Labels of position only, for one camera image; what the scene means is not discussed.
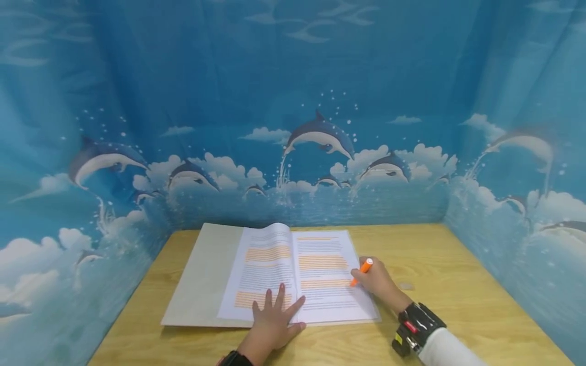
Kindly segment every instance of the blue backdrop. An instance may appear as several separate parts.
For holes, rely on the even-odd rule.
[[[444,216],[586,362],[585,37],[578,1],[0,0],[0,365],[86,362],[175,230]]]

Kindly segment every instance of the left hand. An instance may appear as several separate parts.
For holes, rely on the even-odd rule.
[[[270,289],[267,290],[262,310],[256,301],[253,302],[254,324],[240,343],[238,352],[245,355],[254,366],[261,366],[272,350],[285,346],[305,329],[305,323],[289,326],[291,319],[305,303],[305,296],[301,296],[285,311],[282,309],[284,299],[285,284],[282,283],[274,304]]]

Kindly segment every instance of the wooden table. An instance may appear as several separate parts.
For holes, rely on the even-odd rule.
[[[348,229],[359,255],[374,255],[408,294],[429,306],[489,365],[571,365],[535,322],[441,224],[298,228]],[[161,319],[198,231],[170,237],[90,365],[215,365],[245,330],[162,327]],[[419,365],[390,347],[395,318],[382,323],[307,328],[269,365]]]

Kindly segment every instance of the wrist-mounted device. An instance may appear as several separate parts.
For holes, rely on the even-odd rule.
[[[252,362],[246,358],[245,355],[241,355],[238,351],[232,351],[228,353],[223,360],[218,363],[217,366],[254,366]]]
[[[411,303],[399,313],[399,328],[392,342],[393,349],[401,357],[411,351],[418,354],[427,338],[439,328],[446,328],[445,323],[422,303]]]

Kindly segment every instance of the highlighter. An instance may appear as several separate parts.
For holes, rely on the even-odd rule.
[[[372,267],[372,263],[373,263],[372,259],[367,258],[364,261],[364,263],[362,263],[362,266],[360,266],[360,271],[362,273],[368,272],[368,270],[370,269],[370,267]],[[357,283],[358,283],[358,280],[356,278],[353,278],[352,279],[352,282],[350,283],[350,286],[351,287],[354,287],[354,286],[356,286]]]

